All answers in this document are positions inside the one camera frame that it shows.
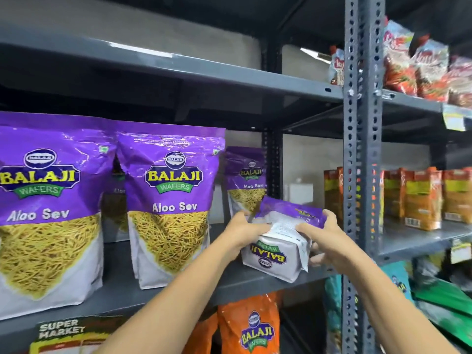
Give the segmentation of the purple snack packet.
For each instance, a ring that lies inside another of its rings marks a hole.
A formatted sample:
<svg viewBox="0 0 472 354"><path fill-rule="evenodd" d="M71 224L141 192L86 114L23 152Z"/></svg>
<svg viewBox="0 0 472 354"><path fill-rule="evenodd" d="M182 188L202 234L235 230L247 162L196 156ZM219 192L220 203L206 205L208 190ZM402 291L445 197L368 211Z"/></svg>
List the purple snack packet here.
<svg viewBox="0 0 472 354"><path fill-rule="evenodd" d="M320 208L264 196L250 223L268 223L270 231L242 249L242 263L287 283L309 271L312 240L296 230L300 223L323 228L326 216Z"/></svg>
<svg viewBox="0 0 472 354"><path fill-rule="evenodd" d="M103 193L101 211L104 243L129 240L125 173L117 155Z"/></svg>
<svg viewBox="0 0 472 354"><path fill-rule="evenodd" d="M209 245L225 128L118 121L134 277L165 287Z"/></svg>
<svg viewBox="0 0 472 354"><path fill-rule="evenodd" d="M225 151L224 178L231 217L253 212L266 194L266 164L261 148L229 146Z"/></svg>
<svg viewBox="0 0 472 354"><path fill-rule="evenodd" d="M0 321L81 304L103 284L111 120L0 111Z"/></svg>

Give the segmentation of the teal snack packet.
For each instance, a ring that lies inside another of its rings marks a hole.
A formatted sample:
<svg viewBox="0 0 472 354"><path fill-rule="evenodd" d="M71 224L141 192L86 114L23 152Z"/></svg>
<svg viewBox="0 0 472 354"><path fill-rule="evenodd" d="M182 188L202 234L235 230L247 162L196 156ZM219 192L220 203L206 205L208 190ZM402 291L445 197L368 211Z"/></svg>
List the teal snack packet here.
<svg viewBox="0 0 472 354"><path fill-rule="evenodd" d="M342 328L342 276L334 275L326 279L323 305L326 316L326 354L341 354Z"/></svg>
<svg viewBox="0 0 472 354"><path fill-rule="evenodd" d="M391 279L396 287L404 294L404 296L414 303L411 287L409 282L409 274L405 268L405 262L393 262L381 266L382 271Z"/></svg>

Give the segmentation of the person's right forearm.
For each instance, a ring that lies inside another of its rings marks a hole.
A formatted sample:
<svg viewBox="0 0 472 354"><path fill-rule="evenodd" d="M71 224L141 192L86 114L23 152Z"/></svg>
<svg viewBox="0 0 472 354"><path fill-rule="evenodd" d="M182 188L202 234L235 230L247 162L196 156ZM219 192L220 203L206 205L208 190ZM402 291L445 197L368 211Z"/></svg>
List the person's right forearm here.
<svg viewBox="0 0 472 354"><path fill-rule="evenodd" d="M343 264L386 354L460 354L366 253L349 251Z"/></svg>

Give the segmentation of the person's left forearm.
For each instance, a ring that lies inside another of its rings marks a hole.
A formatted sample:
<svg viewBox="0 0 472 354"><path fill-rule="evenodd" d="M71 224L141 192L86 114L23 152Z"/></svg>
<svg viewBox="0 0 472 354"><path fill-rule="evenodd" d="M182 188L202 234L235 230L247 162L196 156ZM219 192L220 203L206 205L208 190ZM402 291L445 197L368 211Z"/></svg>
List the person's left forearm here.
<svg viewBox="0 0 472 354"><path fill-rule="evenodd" d="M219 237L95 354L181 354L225 268L244 246Z"/></svg>

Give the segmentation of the yellow and black shelf label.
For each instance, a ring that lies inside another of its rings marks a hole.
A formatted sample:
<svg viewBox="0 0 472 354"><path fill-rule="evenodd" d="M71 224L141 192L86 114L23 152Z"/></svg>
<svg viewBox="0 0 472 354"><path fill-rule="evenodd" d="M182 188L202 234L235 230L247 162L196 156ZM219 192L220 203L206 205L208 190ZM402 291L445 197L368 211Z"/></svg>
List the yellow and black shelf label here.
<svg viewBox="0 0 472 354"><path fill-rule="evenodd" d="M127 321L118 316L82 316L37 324L29 354L94 354Z"/></svg>

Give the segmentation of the orange snack packet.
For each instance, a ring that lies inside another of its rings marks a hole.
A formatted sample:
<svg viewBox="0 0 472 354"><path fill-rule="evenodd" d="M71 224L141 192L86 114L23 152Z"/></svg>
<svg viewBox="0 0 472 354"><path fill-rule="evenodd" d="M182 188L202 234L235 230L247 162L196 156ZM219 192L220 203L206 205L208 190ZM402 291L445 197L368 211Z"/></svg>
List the orange snack packet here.
<svg viewBox="0 0 472 354"><path fill-rule="evenodd" d="M219 305L221 354L280 354L279 293Z"/></svg>
<svg viewBox="0 0 472 354"><path fill-rule="evenodd" d="M198 321L181 354L211 354L213 336L218 325L216 313Z"/></svg>

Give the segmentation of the person's left hand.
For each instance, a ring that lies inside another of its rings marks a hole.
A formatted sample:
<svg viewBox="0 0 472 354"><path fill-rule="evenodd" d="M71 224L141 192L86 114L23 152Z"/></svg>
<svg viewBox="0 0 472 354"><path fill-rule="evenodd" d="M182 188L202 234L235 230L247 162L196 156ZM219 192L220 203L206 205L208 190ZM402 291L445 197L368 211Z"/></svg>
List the person's left hand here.
<svg viewBox="0 0 472 354"><path fill-rule="evenodd" d="M241 210L233 215L231 220L228 222L225 230L219 235L218 240L222 240L228 258L230 261L235 260L240 251L253 243L256 243L259 239L247 239L246 238L246 225L249 222L249 218L252 214L246 210ZM266 220L256 223L269 223Z"/></svg>

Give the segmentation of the green snack packet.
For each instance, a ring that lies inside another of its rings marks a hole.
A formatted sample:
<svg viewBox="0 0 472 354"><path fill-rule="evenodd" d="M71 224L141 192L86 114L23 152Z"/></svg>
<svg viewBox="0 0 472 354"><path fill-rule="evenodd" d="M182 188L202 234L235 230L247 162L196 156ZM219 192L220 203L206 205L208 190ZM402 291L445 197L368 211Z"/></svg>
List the green snack packet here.
<svg viewBox="0 0 472 354"><path fill-rule="evenodd" d="M417 308L462 354L472 354L472 298L445 280L412 285Z"/></svg>

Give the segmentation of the person's right hand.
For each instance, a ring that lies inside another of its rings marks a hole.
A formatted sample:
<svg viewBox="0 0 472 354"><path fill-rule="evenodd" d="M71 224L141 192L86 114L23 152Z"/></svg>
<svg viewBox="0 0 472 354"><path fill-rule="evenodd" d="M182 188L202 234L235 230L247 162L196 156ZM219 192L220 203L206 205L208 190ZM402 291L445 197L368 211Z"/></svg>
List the person's right hand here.
<svg viewBox="0 0 472 354"><path fill-rule="evenodd" d="M336 215L324 209L326 220L320 229L318 240L312 240L309 264L311 266L327 265L343 275L356 274L356 261L363 258L362 250L340 228Z"/></svg>

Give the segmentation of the red and white snack packet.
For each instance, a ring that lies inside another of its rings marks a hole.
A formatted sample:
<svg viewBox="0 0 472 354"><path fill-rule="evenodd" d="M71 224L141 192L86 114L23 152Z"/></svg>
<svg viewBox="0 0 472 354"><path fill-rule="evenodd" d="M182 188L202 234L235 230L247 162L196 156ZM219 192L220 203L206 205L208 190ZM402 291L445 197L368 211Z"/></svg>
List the red and white snack packet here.
<svg viewBox="0 0 472 354"><path fill-rule="evenodd" d="M410 56L414 33L386 18L383 36L384 87L417 96L416 70Z"/></svg>
<svg viewBox="0 0 472 354"><path fill-rule="evenodd" d="M330 46L331 62L328 69L328 81L330 84L344 85L344 51L333 45Z"/></svg>
<svg viewBox="0 0 472 354"><path fill-rule="evenodd" d="M449 47L424 35L413 56L417 95L420 98L447 102L449 98Z"/></svg>
<svg viewBox="0 0 472 354"><path fill-rule="evenodd" d="M448 103L472 110L472 59L452 56L448 76Z"/></svg>

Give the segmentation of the white box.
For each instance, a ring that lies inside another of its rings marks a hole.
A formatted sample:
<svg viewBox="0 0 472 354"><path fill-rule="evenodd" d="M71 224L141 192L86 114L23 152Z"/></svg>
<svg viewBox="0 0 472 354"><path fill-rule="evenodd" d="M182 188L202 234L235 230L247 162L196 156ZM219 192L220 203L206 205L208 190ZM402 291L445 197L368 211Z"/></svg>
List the white box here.
<svg viewBox="0 0 472 354"><path fill-rule="evenodd" d="M285 183L283 200L294 204L313 204L314 184L307 183L302 178L296 178L291 183Z"/></svg>

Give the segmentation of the grey metal shelf rack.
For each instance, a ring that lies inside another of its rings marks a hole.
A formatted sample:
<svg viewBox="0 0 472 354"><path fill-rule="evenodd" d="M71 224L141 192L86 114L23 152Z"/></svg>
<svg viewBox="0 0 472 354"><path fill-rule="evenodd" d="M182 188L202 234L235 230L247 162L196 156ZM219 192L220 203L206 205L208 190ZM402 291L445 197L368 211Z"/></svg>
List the grey metal shelf rack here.
<svg viewBox="0 0 472 354"><path fill-rule="evenodd" d="M0 21L0 111L261 132L268 191L282 196L282 134L342 139L343 91L262 70Z"/></svg>
<svg viewBox="0 0 472 354"><path fill-rule="evenodd" d="M345 81L344 94L355 91L352 104L345 99L344 105L345 230L381 266L449 249L454 239L472 238L468 225L454 224L427 234L388 222L390 232L379 232L383 101L388 115L397 108L422 116L439 130L433 149L441 153L441 166L446 165L446 143L453 131L445 128L442 103L383 89L385 0L345 0L345 9L345 71L353 85Z"/></svg>

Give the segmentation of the yellow price tag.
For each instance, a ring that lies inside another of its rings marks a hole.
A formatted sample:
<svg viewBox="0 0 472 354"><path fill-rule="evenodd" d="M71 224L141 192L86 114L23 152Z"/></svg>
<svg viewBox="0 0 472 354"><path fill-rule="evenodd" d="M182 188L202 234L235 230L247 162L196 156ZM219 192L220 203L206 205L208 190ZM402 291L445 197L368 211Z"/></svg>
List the yellow price tag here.
<svg viewBox="0 0 472 354"><path fill-rule="evenodd" d="M472 131L472 109L443 104L442 118L446 130L458 132Z"/></svg>
<svg viewBox="0 0 472 354"><path fill-rule="evenodd" d="M472 243L462 239L452 240L452 247L450 250L451 264L457 264L472 260Z"/></svg>

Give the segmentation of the orange and green pouch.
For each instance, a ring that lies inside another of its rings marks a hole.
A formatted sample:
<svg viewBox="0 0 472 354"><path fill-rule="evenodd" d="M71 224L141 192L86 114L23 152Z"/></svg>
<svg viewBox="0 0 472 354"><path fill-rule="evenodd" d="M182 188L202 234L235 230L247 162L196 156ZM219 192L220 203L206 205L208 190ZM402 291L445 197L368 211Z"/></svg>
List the orange and green pouch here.
<svg viewBox="0 0 472 354"><path fill-rule="evenodd" d="M472 224L472 166L443 171L443 218Z"/></svg>
<svg viewBox="0 0 472 354"><path fill-rule="evenodd" d="M442 171L431 166L405 172L404 224L423 231L442 227Z"/></svg>
<svg viewBox="0 0 472 354"><path fill-rule="evenodd" d="M383 171L384 216L398 221L404 219L407 174L403 167Z"/></svg>
<svg viewBox="0 0 472 354"><path fill-rule="evenodd" d="M325 170L324 177L324 208L337 216L338 225L343 228L344 213L344 178L343 167Z"/></svg>

